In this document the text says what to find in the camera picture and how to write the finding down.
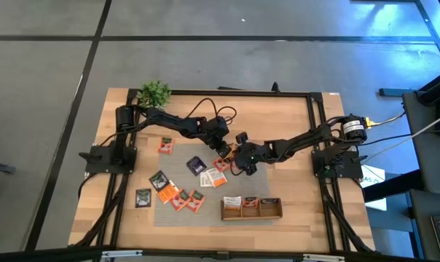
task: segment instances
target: wooden table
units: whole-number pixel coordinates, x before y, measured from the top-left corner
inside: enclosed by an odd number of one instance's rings
[[[101,143],[115,132],[115,108],[125,103],[127,89],[111,88],[106,96],[96,143]],[[202,99],[199,95],[172,95],[166,111],[186,116]],[[228,143],[235,136],[247,131],[250,141],[292,138],[310,128],[306,100],[304,98],[271,98],[244,96],[214,96],[217,108],[233,106],[237,116],[229,126],[225,137]],[[323,93],[326,117],[343,116],[340,96]],[[316,122],[318,109],[315,106]],[[231,116],[228,110],[222,116]],[[214,116],[210,103],[203,103],[193,116]],[[135,208],[135,190],[151,188],[148,178],[158,171],[161,136],[175,138],[176,145],[202,143],[181,137],[164,127],[147,127],[137,135],[137,163],[128,181],[127,193],[118,236],[118,247],[144,249],[188,250],[260,250],[281,252],[328,252],[323,205],[318,180],[313,175],[311,148],[297,152],[284,163],[267,165],[267,177],[271,197],[283,202],[283,218],[273,221],[272,226],[203,226],[159,227],[154,226],[156,195],[152,194],[152,206]],[[81,199],[74,218],[69,243],[78,242],[90,229],[102,212],[103,201],[109,183],[109,174],[99,174],[88,181],[82,189]],[[366,245],[374,248],[361,189],[351,179],[339,179],[339,187],[345,217]],[[113,217],[106,230],[105,243],[109,243]],[[342,249],[339,227],[333,218],[337,247]]]

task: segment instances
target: white cable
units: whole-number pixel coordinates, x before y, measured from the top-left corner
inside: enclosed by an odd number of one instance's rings
[[[420,133],[426,131],[427,129],[429,129],[429,128],[432,127],[433,125],[437,124],[438,122],[440,122],[440,118],[437,119],[436,121],[430,123],[427,127],[424,127],[424,128],[422,128],[421,130],[417,131],[415,134],[413,134],[413,135],[410,136],[409,138],[407,138],[407,139],[405,139],[405,140],[403,140],[403,141],[401,141],[401,142],[399,142],[399,143],[396,143],[395,145],[393,145],[393,146],[391,146],[391,147],[389,147],[389,148],[386,148],[386,149],[384,149],[384,150],[382,150],[382,151],[379,151],[379,152],[376,153],[375,155],[372,155],[371,157],[369,157],[368,159],[366,159],[366,161],[364,161],[364,163],[362,163],[362,164],[366,164],[369,160],[371,160],[371,159],[373,159],[374,157],[380,155],[381,153],[383,153],[383,152],[385,152],[385,151],[388,151],[388,150],[390,150],[390,149],[392,149],[392,148],[394,148],[394,147],[396,147],[396,146],[399,146],[399,145],[401,145],[402,143],[404,143],[404,142],[406,142],[406,141],[408,141],[408,140],[410,140],[410,139],[413,139],[415,136],[417,136],[417,135],[419,135]]]

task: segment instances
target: wooden tray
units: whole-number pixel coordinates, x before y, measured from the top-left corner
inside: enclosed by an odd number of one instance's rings
[[[272,204],[263,204],[263,199],[259,199],[257,207],[243,207],[239,210],[225,210],[223,200],[220,201],[221,220],[222,221],[241,221],[253,219],[278,219],[283,217],[281,208],[281,199]]]

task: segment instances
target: gray floor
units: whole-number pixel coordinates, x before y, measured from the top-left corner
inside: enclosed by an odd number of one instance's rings
[[[0,34],[93,35],[103,0],[0,0]],[[428,36],[410,3],[304,0],[114,1],[104,35]],[[423,0],[440,35],[440,6]],[[0,252],[23,247],[33,210],[89,51],[89,42],[0,42]],[[109,87],[138,87],[162,79],[173,89],[219,85],[269,90],[340,92],[345,113],[375,121],[402,112],[381,87],[422,87],[440,74],[440,54],[429,44],[315,42],[101,42],[76,118],[38,248],[65,247],[76,209],[87,151]],[[406,119],[369,131],[369,140],[407,133]],[[362,148],[373,154],[392,142]],[[370,165],[388,172],[417,167],[412,143]],[[398,232],[374,233],[379,250]]]

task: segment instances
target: wooden box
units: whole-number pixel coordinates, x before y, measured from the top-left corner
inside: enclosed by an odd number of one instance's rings
[[[221,220],[222,221],[241,221],[241,220],[253,220],[253,219],[277,219],[283,217],[283,211],[281,208],[281,199],[274,198],[277,201],[274,203],[263,204],[259,199],[259,205],[257,207],[243,207],[239,210],[225,210],[223,200],[220,201],[221,208]]]

